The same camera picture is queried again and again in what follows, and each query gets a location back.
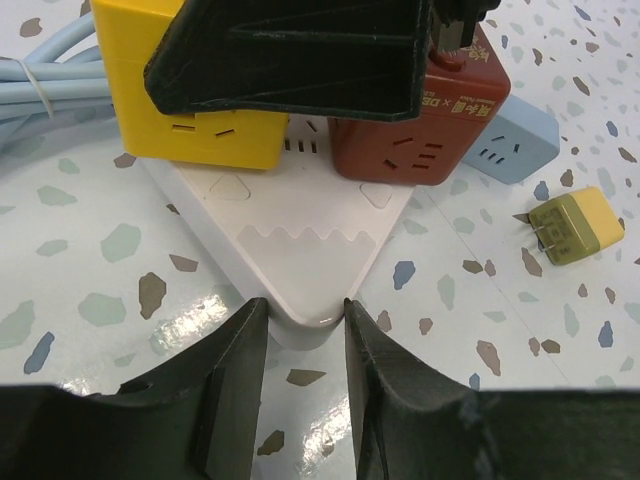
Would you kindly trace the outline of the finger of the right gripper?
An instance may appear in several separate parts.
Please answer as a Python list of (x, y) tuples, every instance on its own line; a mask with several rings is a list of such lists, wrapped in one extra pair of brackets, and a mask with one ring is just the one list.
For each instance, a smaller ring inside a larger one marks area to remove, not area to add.
[(429, 1), (187, 1), (144, 69), (163, 114), (418, 116)]

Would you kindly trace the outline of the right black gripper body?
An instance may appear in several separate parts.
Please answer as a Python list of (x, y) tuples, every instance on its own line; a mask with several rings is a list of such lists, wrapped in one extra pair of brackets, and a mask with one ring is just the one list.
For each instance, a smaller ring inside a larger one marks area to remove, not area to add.
[(500, 0), (434, 0), (431, 15), (434, 47), (444, 52), (469, 47), (476, 25), (499, 6)]

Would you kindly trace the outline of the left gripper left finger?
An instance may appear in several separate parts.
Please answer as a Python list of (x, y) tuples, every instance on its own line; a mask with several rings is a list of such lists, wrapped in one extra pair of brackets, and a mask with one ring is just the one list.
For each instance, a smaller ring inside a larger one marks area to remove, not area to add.
[(267, 343), (253, 298), (112, 395), (2, 387), (2, 478), (250, 478)]

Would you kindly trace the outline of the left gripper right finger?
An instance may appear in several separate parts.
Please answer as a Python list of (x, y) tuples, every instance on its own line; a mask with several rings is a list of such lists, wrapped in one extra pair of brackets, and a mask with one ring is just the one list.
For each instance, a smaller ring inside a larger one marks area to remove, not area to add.
[(476, 391), (344, 303), (356, 475), (360, 479), (635, 479), (633, 389)]

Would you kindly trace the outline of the red square plug adapter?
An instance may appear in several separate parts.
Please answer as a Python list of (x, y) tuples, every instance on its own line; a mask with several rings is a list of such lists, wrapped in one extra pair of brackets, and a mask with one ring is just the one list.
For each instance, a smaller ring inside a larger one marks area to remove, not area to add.
[(431, 50), (418, 118), (382, 123), (328, 120), (333, 164), (354, 180), (438, 185), (508, 98), (511, 82), (483, 28), (470, 46)]

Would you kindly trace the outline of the light blue power strip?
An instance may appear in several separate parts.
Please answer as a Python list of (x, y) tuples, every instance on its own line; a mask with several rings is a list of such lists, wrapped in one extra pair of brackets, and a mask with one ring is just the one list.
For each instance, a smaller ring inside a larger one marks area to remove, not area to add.
[(557, 120), (510, 95), (461, 162), (501, 183), (520, 183), (560, 152)]

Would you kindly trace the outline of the white triangular power strip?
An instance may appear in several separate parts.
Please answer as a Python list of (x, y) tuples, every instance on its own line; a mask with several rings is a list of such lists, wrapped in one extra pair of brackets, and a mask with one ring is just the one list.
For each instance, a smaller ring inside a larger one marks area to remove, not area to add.
[(239, 294), (267, 299), (273, 338), (302, 351), (336, 328), (413, 193), (338, 174), (322, 117), (291, 117), (270, 171), (142, 163)]

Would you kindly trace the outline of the yellow cube socket adapter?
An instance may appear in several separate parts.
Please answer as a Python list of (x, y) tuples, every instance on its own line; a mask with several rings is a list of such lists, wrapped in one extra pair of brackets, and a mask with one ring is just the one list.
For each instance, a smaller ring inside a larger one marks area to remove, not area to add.
[(253, 110), (163, 115), (143, 69), (180, 1), (93, 1), (91, 13), (125, 151), (225, 167), (268, 170), (280, 159), (289, 116)]

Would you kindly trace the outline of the small yellow plug adapter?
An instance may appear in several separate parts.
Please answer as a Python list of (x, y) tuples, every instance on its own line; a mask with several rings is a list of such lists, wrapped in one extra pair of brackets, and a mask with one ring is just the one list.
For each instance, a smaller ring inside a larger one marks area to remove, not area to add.
[(552, 265), (560, 267), (592, 257), (624, 236), (625, 228), (604, 193), (589, 186), (534, 207), (504, 240), (511, 246), (539, 247)]

